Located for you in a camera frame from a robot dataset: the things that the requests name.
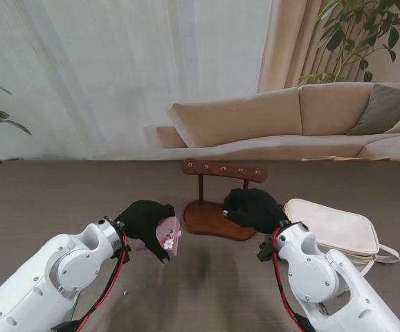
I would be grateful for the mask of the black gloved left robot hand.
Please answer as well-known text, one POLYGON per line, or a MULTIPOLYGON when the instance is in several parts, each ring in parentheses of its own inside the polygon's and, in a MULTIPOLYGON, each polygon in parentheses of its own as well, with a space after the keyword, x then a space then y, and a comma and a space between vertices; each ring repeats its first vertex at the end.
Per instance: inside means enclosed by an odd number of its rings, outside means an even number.
POLYGON ((156 201, 139 200, 133 202, 125 211, 115 218, 120 222, 121 230, 131 239, 141 240, 162 264, 170 262, 170 256, 161 247, 156 236, 159 223, 175 216, 174 207, 162 205, 156 201))

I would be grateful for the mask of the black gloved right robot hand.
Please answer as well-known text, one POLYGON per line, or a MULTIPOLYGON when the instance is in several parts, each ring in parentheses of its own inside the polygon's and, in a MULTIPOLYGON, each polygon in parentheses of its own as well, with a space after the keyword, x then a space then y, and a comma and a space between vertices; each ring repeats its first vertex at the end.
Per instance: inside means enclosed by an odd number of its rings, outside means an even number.
POLYGON ((264 190, 233 189, 224 199, 227 219, 244 228, 254 228, 262 234, 273 234, 290 220, 277 201, 264 190))

